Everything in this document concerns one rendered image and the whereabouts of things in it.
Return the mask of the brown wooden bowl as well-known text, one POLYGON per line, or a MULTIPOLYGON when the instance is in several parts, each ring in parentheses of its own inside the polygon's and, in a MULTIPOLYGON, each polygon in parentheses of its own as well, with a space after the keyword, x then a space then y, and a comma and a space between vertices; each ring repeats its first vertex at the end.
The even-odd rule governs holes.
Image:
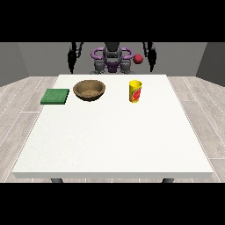
POLYGON ((105 85, 99 80, 83 80, 73 87, 73 92, 83 101, 95 101, 105 93, 105 85))

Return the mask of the yellow cup with melon print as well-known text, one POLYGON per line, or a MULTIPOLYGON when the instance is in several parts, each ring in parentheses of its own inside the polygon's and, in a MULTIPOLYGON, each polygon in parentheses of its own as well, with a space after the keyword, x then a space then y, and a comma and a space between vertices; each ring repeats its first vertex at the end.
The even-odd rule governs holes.
POLYGON ((137 103, 139 101, 142 90, 142 82, 138 80, 132 80, 129 82, 129 101, 131 103, 137 103))

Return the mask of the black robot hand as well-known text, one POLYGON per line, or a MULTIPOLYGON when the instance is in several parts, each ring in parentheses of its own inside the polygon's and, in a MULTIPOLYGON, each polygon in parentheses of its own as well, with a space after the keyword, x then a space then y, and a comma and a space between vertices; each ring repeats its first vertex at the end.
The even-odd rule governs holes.
POLYGON ((76 64, 76 52, 75 51, 68 52, 68 64, 69 64, 70 73, 73 73, 74 67, 76 64))
POLYGON ((153 71, 153 69, 156 65, 156 51, 155 50, 149 51, 148 60, 149 60, 150 71, 153 71))

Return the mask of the green square pad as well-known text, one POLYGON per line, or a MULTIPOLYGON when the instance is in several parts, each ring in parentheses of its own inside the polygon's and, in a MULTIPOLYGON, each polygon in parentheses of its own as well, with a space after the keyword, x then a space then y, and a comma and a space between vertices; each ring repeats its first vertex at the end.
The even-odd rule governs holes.
POLYGON ((40 103, 42 105, 64 105, 69 89, 46 89, 40 103))

